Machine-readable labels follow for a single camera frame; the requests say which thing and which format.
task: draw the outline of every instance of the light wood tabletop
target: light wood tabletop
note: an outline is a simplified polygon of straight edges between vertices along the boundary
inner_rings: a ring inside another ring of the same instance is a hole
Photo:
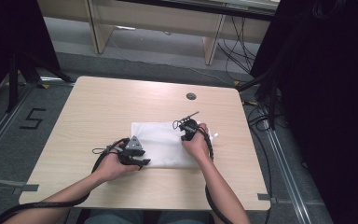
[[[195,100],[186,95],[194,93]],[[166,122],[199,111],[193,119],[219,136],[214,163],[246,210],[267,210],[269,201],[239,93],[234,89],[80,77],[27,182],[20,203],[38,202],[84,178],[106,147],[130,137],[132,122]],[[95,189],[81,207],[210,210],[200,169],[144,167]]]

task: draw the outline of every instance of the person's lap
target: person's lap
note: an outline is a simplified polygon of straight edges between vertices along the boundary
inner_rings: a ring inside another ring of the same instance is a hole
[[[163,211],[158,219],[158,224],[204,224],[208,222],[208,212],[199,211]],[[142,210],[91,210],[85,223],[139,224],[144,223],[144,213]]]

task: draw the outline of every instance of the person's left arm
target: person's left arm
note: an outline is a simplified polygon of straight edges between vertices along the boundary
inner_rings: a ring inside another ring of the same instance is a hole
[[[123,165],[116,154],[109,153],[100,163],[94,173],[63,189],[42,202],[70,202],[82,198],[103,182],[114,180],[124,173],[136,171],[136,165]],[[56,223],[71,207],[64,208],[33,208],[24,210],[11,217],[5,223]]]

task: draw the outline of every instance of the forearm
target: forearm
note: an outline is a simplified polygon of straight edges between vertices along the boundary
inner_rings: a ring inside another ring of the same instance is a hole
[[[42,202],[71,202],[90,193],[103,181],[96,174],[91,174],[75,184],[63,189]],[[56,223],[71,207],[35,208],[20,212],[5,223]]]
[[[209,158],[197,160],[213,203],[233,223],[250,223],[240,200]]]

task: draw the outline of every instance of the person's right arm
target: person's right arm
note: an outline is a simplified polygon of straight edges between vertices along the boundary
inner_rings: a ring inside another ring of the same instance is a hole
[[[208,132],[206,124],[201,123],[200,127]],[[204,136],[197,132],[191,141],[184,141],[183,146],[199,164],[217,209],[232,223],[250,223],[240,200],[210,159]],[[215,223],[223,223],[215,214],[213,214],[213,219]]]

